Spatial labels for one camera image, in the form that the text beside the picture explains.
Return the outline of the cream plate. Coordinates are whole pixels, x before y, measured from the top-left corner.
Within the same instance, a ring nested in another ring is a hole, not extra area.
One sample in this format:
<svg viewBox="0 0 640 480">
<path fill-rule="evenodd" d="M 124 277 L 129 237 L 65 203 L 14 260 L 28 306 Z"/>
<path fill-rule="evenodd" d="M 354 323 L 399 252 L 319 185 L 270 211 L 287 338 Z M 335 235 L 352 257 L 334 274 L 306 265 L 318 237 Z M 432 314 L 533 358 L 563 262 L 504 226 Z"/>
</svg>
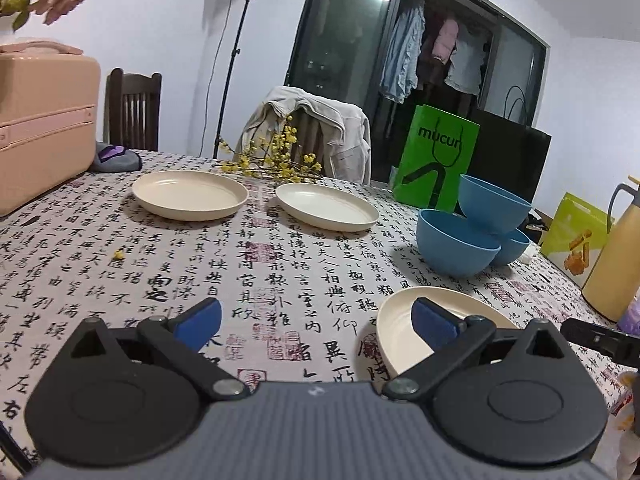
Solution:
<svg viewBox="0 0 640 480">
<path fill-rule="evenodd" d="M 322 230 L 367 231 L 380 218 L 375 206 L 366 200 L 318 184 L 282 184 L 276 188 L 276 199 L 290 216 Z"/>
<path fill-rule="evenodd" d="M 151 214 L 182 222 L 209 222 L 232 216 L 250 193 L 239 182 L 206 171 L 154 171 L 134 181 L 131 192 Z"/>
<path fill-rule="evenodd" d="M 489 318 L 498 328 L 515 328 L 512 322 L 491 306 L 462 292 L 434 286 L 409 287 L 394 292 L 382 302 L 376 318 L 378 348 L 390 377 L 405 372 L 433 353 L 412 328 L 411 307 L 419 297 L 434 300 L 458 318 L 479 314 Z"/>
</svg>

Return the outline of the blue bowl front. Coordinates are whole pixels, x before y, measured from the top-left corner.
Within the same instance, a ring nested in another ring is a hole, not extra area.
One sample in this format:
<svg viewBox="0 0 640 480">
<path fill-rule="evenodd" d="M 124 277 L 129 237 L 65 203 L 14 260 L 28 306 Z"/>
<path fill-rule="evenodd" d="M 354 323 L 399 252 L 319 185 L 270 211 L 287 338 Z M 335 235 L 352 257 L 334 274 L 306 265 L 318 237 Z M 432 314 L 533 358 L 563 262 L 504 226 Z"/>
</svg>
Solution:
<svg viewBox="0 0 640 480">
<path fill-rule="evenodd" d="M 484 271 L 501 250 L 498 240 L 468 219 L 436 209 L 422 209 L 416 222 L 416 244 L 436 273 L 468 278 Z"/>
</svg>

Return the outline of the blue bowl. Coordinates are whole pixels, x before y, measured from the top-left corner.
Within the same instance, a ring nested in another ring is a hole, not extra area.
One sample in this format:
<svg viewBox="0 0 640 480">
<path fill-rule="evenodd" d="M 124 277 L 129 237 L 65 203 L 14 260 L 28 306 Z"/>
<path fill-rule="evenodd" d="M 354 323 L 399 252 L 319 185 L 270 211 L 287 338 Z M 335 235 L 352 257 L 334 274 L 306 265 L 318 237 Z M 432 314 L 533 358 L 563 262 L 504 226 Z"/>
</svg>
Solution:
<svg viewBox="0 0 640 480">
<path fill-rule="evenodd" d="M 506 266 L 520 258 L 530 244 L 530 239 L 520 229 L 515 229 L 506 234 L 495 235 L 495 239 L 498 240 L 501 249 L 492 260 L 491 264 L 493 266 Z"/>
<path fill-rule="evenodd" d="M 532 209 L 532 204 L 497 185 L 462 174 L 459 206 L 471 222 L 494 234 L 515 230 Z"/>
<path fill-rule="evenodd" d="M 422 209 L 416 222 L 416 244 L 436 273 L 468 278 L 484 271 L 501 250 L 498 240 L 468 219 L 436 209 Z"/>
</svg>

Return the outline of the blue bowl back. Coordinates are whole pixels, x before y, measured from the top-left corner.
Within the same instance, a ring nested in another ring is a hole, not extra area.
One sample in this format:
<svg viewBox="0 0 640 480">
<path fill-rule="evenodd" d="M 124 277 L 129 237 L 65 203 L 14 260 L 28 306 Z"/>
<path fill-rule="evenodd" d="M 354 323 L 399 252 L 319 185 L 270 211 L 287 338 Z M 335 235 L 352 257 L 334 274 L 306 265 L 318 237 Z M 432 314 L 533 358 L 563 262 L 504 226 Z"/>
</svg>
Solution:
<svg viewBox="0 0 640 480">
<path fill-rule="evenodd" d="M 506 234 L 495 235 L 495 239 L 498 240 L 501 249 L 492 260 L 491 264 L 493 266 L 506 266 L 520 258 L 530 244 L 530 239 L 520 229 L 515 229 Z"/>
</svg>

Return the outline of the blue bowl top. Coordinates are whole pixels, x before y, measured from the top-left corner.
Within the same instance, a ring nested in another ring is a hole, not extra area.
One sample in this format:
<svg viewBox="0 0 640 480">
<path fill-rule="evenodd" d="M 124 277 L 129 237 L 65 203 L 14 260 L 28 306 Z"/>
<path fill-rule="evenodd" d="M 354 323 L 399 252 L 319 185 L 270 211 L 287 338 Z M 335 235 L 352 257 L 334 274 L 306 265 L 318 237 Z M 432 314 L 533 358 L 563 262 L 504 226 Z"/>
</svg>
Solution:
<svg viewBox="0 0 640 480">
<path fill-rule="evenodd" d="M 471 222 L 494 234 L 515 230 L 532 209 L 532 204 L 497 185 L 462 174 L 459 206 Z"/>
</svg>

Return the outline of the yellow-green gift bag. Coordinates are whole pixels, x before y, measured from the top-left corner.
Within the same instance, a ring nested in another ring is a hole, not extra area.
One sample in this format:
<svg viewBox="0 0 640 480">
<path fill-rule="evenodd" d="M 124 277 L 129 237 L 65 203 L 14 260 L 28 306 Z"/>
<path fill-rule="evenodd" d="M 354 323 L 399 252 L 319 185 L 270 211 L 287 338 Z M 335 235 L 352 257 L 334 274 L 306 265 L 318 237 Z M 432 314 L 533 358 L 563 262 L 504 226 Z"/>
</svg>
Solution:
<svg viewBox="0 0 640 480">
<path fill-rule="evenodd" d="M 566 193 L 544 236 L 540 253 L 583 288 L 608 240 L 608 215 Z"/>
</svg>

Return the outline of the calligraphy print tablecloth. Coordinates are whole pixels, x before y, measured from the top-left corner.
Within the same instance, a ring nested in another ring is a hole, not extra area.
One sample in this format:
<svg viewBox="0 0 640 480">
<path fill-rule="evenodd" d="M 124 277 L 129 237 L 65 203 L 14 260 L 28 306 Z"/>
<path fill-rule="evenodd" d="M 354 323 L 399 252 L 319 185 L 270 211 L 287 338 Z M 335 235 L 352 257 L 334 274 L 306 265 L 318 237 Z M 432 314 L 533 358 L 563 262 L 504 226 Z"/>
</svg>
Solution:
<svg viewBox="0 0 640 480">
<path fill-rule="evenodd" d="M 517 326 L 598 316 L 541 256 L 453 280 L 416 249 L 418 213 L 380 188 L 346 191 L 380 218 L 361 234 L 317 230 L 283 211 L 272 187 L 246 180 L 232 217 L 168 221 L 141 208 L 133 174 L 83 174 L 1 220 L 1 419 L 26 454 L 26 402 L 77 324 L 130 327 L 214 297 L 224 320 L 206 358 L 256 384 L 382 384 L 392 374 L 375 337 L 382 302 L 411 286 L 445 287 Z"/>
</svg>

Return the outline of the grey purple cloth pouch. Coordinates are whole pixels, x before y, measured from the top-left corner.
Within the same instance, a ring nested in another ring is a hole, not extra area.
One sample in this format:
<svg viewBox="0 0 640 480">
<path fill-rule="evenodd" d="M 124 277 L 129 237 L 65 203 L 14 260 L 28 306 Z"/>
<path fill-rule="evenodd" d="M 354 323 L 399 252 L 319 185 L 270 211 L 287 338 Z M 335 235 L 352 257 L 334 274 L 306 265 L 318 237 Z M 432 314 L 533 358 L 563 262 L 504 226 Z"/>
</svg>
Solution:
<svg viewBox="0 0 640 480">
<path fill-rule="evenodd" d="M 123 146 L 96 142 L 96 156 L 89 168 L 96 174 L 119 174 L 142 169 L 142 159 Z"/>
</svg>

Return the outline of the green mucun paper bag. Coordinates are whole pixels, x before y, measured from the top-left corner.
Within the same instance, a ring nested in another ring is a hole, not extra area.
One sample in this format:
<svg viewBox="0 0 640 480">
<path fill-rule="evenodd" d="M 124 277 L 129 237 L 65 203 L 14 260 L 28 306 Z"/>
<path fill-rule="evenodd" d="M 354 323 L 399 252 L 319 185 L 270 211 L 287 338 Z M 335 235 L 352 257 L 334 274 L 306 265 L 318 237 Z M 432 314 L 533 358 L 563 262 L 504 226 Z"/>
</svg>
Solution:
<svg viewBox="0 0 640 480">
<path fill-rule="evenodd" d="M 392 187 L 399 203 L 453 212 L 480 126 L 428 105 L 416 108 Z"/>
</svg>

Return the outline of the yellow flower branch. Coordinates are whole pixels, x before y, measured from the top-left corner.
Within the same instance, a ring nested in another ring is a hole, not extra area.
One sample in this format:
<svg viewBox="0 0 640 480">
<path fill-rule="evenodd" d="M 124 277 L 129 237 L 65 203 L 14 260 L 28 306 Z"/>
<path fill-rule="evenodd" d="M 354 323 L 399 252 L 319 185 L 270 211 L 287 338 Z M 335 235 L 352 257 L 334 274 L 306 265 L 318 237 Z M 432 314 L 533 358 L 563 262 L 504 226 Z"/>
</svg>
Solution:
<svg viewBox="0 0 640 480">
<path fill-rule="evenodd" d="M 225 174 L 269 180 L 275 184 L 316 183 L 323 167 L 315 151 L 305 152 L 292 114 L 277 119 L 265 133 L 251 133 L 244 148 L 232 148 L 226 140 L 218 146 L 232 156 L 220 163 Z"/>
</svg>

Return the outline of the hanging white garment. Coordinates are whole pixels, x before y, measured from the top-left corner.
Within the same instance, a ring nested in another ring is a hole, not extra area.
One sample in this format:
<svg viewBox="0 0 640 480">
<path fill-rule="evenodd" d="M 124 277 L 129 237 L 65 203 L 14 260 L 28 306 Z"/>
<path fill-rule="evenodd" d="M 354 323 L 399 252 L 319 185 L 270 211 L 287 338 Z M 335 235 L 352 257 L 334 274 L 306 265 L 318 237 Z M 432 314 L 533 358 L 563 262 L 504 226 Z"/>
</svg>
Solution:
<svg viewBox="0 0 640 480">
<path fill-rule="evenodd" d="M 488 33 L 483 29 L 470 32 L 465 24 L 459 25 L 456 46 L 451 53 L 450 66 L 445 78 L 447 86 L 471 96 L 480 95 L 480 69 L 485 63 L 485 44 L 488 40 Z"/>
</svg>

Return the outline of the hanging blue shirt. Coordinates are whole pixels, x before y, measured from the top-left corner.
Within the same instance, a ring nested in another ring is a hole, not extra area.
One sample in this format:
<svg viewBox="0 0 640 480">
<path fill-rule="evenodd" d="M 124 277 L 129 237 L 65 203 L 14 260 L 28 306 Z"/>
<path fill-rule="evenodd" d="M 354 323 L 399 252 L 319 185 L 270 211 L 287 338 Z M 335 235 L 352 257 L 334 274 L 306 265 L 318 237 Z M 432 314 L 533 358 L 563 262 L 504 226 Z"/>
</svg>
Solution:
<svg viewBox="0 0 640 480">
<path fill-rule="evenodd" d="M 416 68 L 425 32 L 424 0 L 411 0 L 399 14 L 388 46 L 380 86 L 382 96 L 401 104 L 418 86 Z"/>
</svg>

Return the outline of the pink hard case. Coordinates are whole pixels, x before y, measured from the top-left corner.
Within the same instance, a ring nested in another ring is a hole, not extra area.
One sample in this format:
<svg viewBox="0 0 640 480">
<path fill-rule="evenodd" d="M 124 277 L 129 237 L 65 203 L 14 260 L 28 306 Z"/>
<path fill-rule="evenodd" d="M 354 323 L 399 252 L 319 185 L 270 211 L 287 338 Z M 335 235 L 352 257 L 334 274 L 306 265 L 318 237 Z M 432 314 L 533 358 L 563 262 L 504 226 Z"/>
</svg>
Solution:
<svg viewBox="0 0 640 480">
<path fill-rule="evenodd" d="M 92 164 L 101 69 L 53 40 L 1 46 L 1 214 Z"/>
</svg>

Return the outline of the hanging pink garment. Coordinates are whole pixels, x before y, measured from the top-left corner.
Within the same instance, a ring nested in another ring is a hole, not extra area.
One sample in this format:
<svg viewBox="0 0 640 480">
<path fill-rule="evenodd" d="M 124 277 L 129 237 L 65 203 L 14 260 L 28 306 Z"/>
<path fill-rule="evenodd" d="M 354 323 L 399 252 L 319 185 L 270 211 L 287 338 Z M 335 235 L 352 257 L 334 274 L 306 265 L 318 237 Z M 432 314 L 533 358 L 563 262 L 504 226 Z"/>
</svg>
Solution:
<svg viewBox="0 0 640 480">
<path fill-rule="evenodd" d="M 438 35 L 434 40 L 432 49 L 432 58 L 446 65 L 450 59 L 451 53 L 456 46 L 459 35 L 459 25 L 454 18 L 447 18 L 439 29 Z"/>
</svg>

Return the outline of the dark glass sliding door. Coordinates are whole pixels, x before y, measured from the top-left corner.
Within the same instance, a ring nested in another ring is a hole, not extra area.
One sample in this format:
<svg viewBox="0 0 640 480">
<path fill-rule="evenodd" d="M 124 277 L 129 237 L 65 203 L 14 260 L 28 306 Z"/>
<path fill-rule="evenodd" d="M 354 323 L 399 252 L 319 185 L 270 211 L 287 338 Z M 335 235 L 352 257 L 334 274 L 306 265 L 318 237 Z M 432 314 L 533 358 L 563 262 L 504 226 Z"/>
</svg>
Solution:
<svg viewBox="0 0 640 480">
<path fill-rule="evenodd" d="M 431 105 L 469 118 L 472 110 L 532 126 L 547 48 L 488 0 L 424 0 L 425 32 L 418 59 L 418 86 L 401 104 L 378 87 L 394 25 L 411 0 L 306 0 L 286 82 L 316 96 L 359 106 L 371 125 L 372 178 L 385 181 L 400 161 L 413 112 Z M 485 63 L 480 95 L 445 84 L 450 59 L 432 58 L 442 23 L 454 18 L 470 32 L 483 29 Z"/>
</svg>

